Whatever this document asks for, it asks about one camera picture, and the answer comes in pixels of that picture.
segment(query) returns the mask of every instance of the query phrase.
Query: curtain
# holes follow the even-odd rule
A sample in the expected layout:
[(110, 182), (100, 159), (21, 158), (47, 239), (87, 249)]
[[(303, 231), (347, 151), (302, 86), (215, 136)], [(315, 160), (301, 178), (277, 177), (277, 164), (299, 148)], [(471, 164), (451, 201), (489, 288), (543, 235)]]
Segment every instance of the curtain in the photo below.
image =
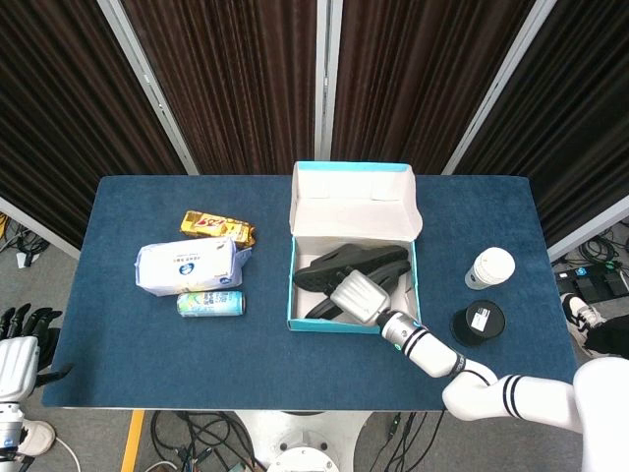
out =
[(0, 196), (76, 247), (100, 178), (185, 173), (95, 2), (0, 3)]
[(440, 173), (533, 0), (345, 0), (332, 159)]
[(316, 1), (124, 3), (201, 173), (313, 158)]
[(629, 8), (559, 0), (457, 173), (531, 179), (548, 245), (629, 195)]

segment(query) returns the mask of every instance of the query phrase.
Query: open shoe box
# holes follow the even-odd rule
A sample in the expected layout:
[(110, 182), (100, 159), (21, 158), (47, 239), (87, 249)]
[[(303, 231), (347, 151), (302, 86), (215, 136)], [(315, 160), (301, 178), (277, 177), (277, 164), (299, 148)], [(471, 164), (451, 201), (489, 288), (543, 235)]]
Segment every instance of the open shoe box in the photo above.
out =
[(291, 272), (287, 321), (294, 331), (379, 333), (377, 326), (356, 324), (347, 314), (334, 321), (307, 320), (325, 299), (293, 283), (296, 270), (347, 243), (363, 247), (396, 244), (409, 251), (411, 270), (400, 277), (391, 307), (418, 321), (415, 239), (422, 230), (415, 175), (407, 164), (299, 161), (293, 169), (290, 225)]

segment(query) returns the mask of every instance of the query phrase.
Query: paper cup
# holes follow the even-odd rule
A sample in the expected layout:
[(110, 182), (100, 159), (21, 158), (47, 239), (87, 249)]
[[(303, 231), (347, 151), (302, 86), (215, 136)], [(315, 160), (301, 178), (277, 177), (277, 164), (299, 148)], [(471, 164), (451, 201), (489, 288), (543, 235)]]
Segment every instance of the paper cup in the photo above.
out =
[(504, 282), (514, 270), (515, 261), (504, 249), (485, 249), (465, 274), (465, 283), (473, 290), (482, 290)]

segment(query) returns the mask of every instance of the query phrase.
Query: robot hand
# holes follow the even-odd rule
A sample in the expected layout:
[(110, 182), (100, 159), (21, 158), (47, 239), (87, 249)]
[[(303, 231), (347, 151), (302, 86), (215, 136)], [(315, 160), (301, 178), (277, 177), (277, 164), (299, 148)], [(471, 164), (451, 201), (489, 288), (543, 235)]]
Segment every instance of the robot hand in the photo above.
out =
[(0, 317), (0, 470), (13, 461), (23, 439), (24, 414), (20, 402), (41, 385), (63, 379), (72, 366), (44, 375), (59, 339), (59, 328), (49, 327), (61, 316), (51, 308), (39, 308), (24, 323), (30, 304), (10, 308)]

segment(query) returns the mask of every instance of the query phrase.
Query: table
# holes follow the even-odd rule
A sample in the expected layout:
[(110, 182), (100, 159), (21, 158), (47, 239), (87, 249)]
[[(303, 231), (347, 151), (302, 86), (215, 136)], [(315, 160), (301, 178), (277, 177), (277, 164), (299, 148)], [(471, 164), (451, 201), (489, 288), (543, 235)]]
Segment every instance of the table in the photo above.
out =
[[(289, 176), (116, 176), (98, 188), (53, 368), (73, 371), (47, 406), (205, 410), (440, 409), (448, 380), (429, 378), (379, 336), (293, 332), (286, 325)], [(576, 365), (528, 180), (418, 176), (424, 229), (416, 242), (423, 322), (446, 344), (490, 366), (571, 382)], [(135, 285), (141, 246), (186, 239), (187, 209), (257, 225), (244, 267), (247, 313), (183, 319), (174, 297)], [(476, 292), (463, 277), (489, 246), (516, 271)], [(450, 318), (473, 300), (496, 302), (506, 330), (466, 348)]]

